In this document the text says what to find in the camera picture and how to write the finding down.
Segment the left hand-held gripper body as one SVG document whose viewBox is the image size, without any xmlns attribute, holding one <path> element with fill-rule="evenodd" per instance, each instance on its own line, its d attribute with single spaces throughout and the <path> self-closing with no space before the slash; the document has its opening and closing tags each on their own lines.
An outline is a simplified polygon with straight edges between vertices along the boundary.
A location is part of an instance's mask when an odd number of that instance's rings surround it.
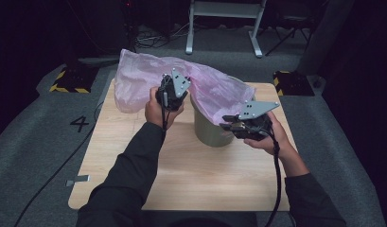
<svg viewBox="0 0 387 227">
<path fill-rule="evenodd" d="M 189 77 L 183 76 L 176 68 L 171 74 L 164 74 L 156 92 L 157 102 L 170 112 L 176 112 L 182 106 L 187 90 L 191 85 Z"/>
</svg>

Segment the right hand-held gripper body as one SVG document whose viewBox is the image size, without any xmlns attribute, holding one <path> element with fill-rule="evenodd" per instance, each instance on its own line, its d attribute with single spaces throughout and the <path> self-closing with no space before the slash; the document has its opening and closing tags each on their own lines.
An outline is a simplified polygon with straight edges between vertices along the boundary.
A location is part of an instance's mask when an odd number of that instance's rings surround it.
<svg viewBox="0 0 387 227">
<path fill-rule="evenodd" d="M 239 126 L 234 126 L 232 133 L 238 139 L 263 140 L 272 133 L 273 123 L 268 112 L 279 106 L 278 102 L 246 101 L 240 113 L 236 115 Z"/>
</svg>

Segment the green trash bin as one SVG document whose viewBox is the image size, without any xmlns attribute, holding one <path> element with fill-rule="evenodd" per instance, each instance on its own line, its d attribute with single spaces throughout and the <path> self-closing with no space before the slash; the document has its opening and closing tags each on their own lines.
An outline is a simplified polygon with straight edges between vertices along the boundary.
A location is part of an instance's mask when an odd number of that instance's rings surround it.
<svg viewBox="0 0 387 227">
<path fill-rule="evenodd" d="M 194 132 L 197 138 L 205 145 L 220 148 L 232 143 L 235 136 L 222 127 L 211 123 L 198 109 L 193 98 L 190 102 L 194 109 Z"/>
</svg>

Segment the pink plastic trash bag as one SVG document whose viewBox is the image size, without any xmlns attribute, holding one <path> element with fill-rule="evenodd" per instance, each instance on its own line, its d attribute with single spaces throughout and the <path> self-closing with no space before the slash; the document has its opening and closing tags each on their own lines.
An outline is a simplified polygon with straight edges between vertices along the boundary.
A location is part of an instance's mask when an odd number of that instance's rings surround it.
<svg viewBox="0 0 387 227">
<path fill-rule="evenodd" d="M 161 84 L 162 75 L 177 70 L 189 77 L 189 93 L 198 110 L 213 124 L 225 115 L 238 114 L 255 89 L 210 66 L 174 57 L 155 57 L 123 49 L 114 77 L 114 100 L 122 113 L 133 114 L 149 101 L 149 89 Z"/>
</svg>

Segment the person's left hand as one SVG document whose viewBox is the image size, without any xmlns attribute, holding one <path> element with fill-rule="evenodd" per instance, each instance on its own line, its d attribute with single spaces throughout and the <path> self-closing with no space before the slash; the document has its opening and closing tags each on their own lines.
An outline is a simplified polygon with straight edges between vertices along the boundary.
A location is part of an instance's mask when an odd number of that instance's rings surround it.
<svg viewBox="0 0 387 227">
<path fill-rule="evenodd" d="M 181 106 L 176 112 L 163 110 L 155 96 L 157 90 L 157 87 L 150 88 L 150 100 L 145 106 L 145 117 L 148 122 L 168 130 L 172 126 L 175 118 L 184 111 L 184 106 Z"/>
</svg>

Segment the person's right hand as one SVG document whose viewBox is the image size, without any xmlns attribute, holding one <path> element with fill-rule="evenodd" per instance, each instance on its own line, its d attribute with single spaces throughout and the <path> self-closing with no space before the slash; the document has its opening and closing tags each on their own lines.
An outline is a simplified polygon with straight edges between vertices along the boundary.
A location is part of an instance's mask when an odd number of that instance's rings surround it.
<svg viewBox="0 0 387 227">
<path fill-rule="evenodd" d="M 280 150 L 279 150 L 279 157 L 280 158 L 287 158 L 288 156 L 291 156 L 292 154 L 296 154 L 297 151 L 290 143 L 290 140 L 282 127 L 281 123 L 277 120 L 273 112 L 268 112 L 267 116 L 272 121 L 272 127 L 273 127 L 273 135 L 278 143 Z M 267 138 L 256 141 L 252 139 L 244 139 L 244 143 L 252 148 L 261 148 L 264 149 L 269 154 L 273 154 L 273 140 L 270 136 Z"/>
</svg>

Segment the yellow black striped base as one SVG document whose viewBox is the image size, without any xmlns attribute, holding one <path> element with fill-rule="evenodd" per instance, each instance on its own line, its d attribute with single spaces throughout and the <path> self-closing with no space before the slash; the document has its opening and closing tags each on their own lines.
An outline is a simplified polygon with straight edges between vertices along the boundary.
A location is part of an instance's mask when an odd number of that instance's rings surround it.
<svg viewBox="0 0 387 227">
<path fill-rule="evenodd" d="M 297 72 L 276 71 L 273 83 L 280 96 L 314 96 L 308 78 Z"/>
<path fill-rule="evenodd" d="M 64 67 L 51 85 L 50 92 L 88 94 L 97 77 L 98 68 L 84 67 L 70 69 Z"/>
</svg>

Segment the white metal stand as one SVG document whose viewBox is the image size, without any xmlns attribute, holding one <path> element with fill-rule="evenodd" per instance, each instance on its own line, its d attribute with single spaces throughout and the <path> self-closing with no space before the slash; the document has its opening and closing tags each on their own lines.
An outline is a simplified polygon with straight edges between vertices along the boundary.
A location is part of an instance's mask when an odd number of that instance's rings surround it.
<svg viewBox="0 0 387 227">
<path fill-rule="evenodd" d="M 255 19 L 255 25 L 248 32 L 252 47 L 257 58 L 262 58 L 263 53 L 257 40 L 257 32 L 263 17 L 268 0 L 260 0 L 259 3 L 224 3 L 224 2 L 203 2 L 200 0 L 191 0 L 189 7 L 189 28 L 186 40 L 185 53 L 193 53 L 194 42 L 194 19 L 196 16 L 203 17 L 228 17 L 239 19 Z"/>
</svg>

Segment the black tripod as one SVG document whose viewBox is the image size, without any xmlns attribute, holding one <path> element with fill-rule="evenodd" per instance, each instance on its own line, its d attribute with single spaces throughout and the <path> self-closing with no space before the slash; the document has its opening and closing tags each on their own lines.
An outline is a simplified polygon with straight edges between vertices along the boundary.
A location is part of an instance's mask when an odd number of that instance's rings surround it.
<svg viewBox="0 0 387 227">
<path fill-rule="evenodd" d="M 274 50 L 276 50 L 284 41 L 288 38 L 293 38 L 295 33 L 299 31 L 306 41 L 306 46 L 309 45 L 309 41 L 312 37 L 312 33 L 305 34 L 305 29 L 311 29 L 312 22 L 309 17 L 298 17 L 298 16 L 279 16 L 277 18 L 276 27 L 282 27 L 287 29 L 289 32 L 279 40 L 279 42 L 273 46 L 267 53 L 269 56 Z"/>
</svg>

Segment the person's dark clothed lap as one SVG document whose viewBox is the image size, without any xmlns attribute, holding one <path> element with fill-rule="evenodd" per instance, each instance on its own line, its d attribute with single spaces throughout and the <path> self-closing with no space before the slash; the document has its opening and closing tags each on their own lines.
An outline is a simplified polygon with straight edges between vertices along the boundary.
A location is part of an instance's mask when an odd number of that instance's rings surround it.
<svg viewBox="0 0 387 227">
<path fill-rule="evenodd" d="M 257 227 L 253 212 L 143 211 L 141 227 Z"/>
</svg>

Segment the grey curtain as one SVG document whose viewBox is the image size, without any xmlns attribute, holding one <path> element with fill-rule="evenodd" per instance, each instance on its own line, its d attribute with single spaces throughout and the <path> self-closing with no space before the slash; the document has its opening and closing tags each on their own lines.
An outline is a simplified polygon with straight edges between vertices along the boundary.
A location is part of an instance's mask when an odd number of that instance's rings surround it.
<svg viewBox="0 0 387 227">
<path fill-rule="evenodd" d="M 304 76 L 317 74 L 341 31 L 354 2 L 355 0 L 329 0 L 325 14 L 296 67 L 297 73 Z"/>
</svg>

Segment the grey tape strip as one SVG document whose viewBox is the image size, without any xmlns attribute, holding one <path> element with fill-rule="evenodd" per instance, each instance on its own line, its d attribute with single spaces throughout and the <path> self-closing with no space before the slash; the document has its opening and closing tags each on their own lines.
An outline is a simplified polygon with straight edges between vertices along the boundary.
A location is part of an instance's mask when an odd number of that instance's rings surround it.
<svg viewBox="0 0 387 227">
<path fill-rule="evenodd" d="M 67 180 L 65 182 L 65 186 L 69 187 L 74 185 L 75 183 L 89 182 L 89 181 L 90 181 L 90 175 L 79 175 L 79 176 L 76 176 L 73 180 Z"/>
</svg>

